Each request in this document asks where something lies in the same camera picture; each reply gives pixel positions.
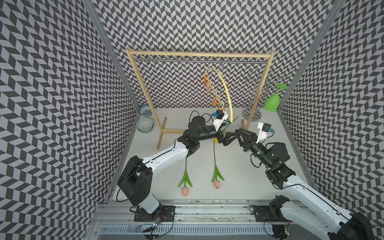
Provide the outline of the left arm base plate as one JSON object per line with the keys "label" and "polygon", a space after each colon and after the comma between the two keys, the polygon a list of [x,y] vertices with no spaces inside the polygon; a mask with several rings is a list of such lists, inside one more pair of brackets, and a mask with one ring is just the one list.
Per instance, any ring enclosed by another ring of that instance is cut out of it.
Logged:
{"label": "left arm base plate", "polygon": [[163,206],[160,205],[153,213],[147,213],[142,207],[138,207],[135,211],[135,222],[155,222],[161,219],[163,222],[173,222],[176,213],[176,206]]}

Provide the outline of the yellow arched peg hanger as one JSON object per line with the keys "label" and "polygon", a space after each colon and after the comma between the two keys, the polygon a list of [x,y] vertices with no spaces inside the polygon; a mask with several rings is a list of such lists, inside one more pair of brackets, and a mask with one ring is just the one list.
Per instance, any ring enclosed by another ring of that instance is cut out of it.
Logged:
{"label": "yellow arched peg hanger", "polygon": [[208,94],[213,96],[212,107],[224,113],[224,122],[228,127],[234,120],[233,104],[227,81],[216,68],[207,68],[203,75],[203,84]]}

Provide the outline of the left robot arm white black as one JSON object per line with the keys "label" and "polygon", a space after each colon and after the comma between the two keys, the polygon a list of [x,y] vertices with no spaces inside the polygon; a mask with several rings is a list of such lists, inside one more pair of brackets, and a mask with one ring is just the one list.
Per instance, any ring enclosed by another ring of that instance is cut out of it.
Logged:
{"label": "left robot arm white black", "polygon": [[221,128],[226,125],[227,119],[227,112],[217,111],[212,116],[213,123],[208,126],[204,117],[195,116],[189,122],[188,129],[171,147],[142,159],[133,156],[119,177],[119,190],[132,205],[140,206],[148,214],[153,214],[161,206],[151,193],[153,177],[170,165],[194,154],[199,149],[201,141],[217,139],[222,143],[224,135]]}

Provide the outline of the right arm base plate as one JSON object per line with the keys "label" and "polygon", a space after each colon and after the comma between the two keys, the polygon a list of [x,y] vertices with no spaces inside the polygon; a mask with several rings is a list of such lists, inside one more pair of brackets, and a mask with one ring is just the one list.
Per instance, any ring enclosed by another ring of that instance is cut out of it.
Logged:
{"label": "right arm base plate", "polygon": [[282,214],[283,207],[277,206],[257,206],[251,205],[248,207],[249,211],[256,218],[256,222],[258,223],[271,223],[271,222],[282,222],[289,223],[293,222],[286,219]]}

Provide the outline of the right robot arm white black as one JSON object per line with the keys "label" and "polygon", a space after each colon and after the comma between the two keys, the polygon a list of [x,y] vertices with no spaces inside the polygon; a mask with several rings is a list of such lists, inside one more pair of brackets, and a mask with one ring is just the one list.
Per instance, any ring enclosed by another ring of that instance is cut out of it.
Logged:
{"label": "right robot arm white black", "polygon": [[276,213],[291,222],[300,225],[322,240],[373,240],[373,227],[369,219],[361,213],[352,213],[306,184],[291,170],[286,161],[290,159],[286,145],[271,143],[267,148],[257,141],[256,133],[239,128],[226,136],[219,136],[218,142],[227,146],[234,140],[239,141],[243,150],[266,166],[266,175],[277,189],[283,190],[303,203],[304,210],[284,196],[277,196],[270,206]]}

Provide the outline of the yellow tulip flower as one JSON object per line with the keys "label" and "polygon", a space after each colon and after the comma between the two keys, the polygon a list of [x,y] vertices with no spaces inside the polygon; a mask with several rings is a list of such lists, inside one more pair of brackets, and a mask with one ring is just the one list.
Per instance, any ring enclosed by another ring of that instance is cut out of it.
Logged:
{"label": "yellow tulip flower", "polygon": [[226,134],[226,129],[227,129],[227,128],[228,128],[234,121],[236,121],[238,118],[239,118],[239,116],[237,116],[232,122],[230,121],[229,118],[226,119],[226,122],[225,122],[225,128],[222,129],[222,133],[223,133],[223,135]]}

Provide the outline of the pink tulip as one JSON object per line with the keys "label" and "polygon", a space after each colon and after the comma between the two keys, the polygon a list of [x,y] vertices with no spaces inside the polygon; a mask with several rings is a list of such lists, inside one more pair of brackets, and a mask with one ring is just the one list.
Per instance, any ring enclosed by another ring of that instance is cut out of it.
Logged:
{"label": "pink tulip", "polygon": [[182,180],[180,181],[178,188],[181,188],[182,195],[184,197],[187,197],[189,194],[189,188],[193,187],[192,182],[190,180],[189,174],[188,174],[188,158],[185,159],[185,169],[184,169],[184,175],[182,177]]}
{"label": "pink tulip", "polygon": [[218,140],[215,139],[213,143],[213,153],[214,153],[214,173],[211,182],[214,185],[215,189],[220,189],[221,181],[225,181],[223,175],[221,174],[218,166],[217,166],[217,158],[216,158],[216,144],[218,144]]}

